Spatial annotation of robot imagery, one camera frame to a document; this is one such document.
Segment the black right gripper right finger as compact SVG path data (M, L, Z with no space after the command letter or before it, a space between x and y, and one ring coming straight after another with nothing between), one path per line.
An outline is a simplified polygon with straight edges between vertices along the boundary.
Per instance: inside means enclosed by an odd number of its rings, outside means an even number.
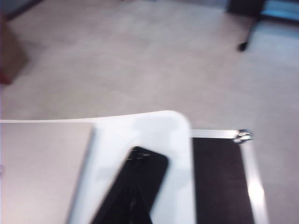
M137 187L134 190L134 223L151 224L150 214L146 208L141 191Z

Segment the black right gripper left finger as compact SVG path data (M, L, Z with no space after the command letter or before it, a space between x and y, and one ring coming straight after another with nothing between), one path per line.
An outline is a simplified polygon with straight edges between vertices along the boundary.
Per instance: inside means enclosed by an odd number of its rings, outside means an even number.
M93 219L93 223L128 224L134 193L134 188L130 186L124 186L121 189L112 189Z

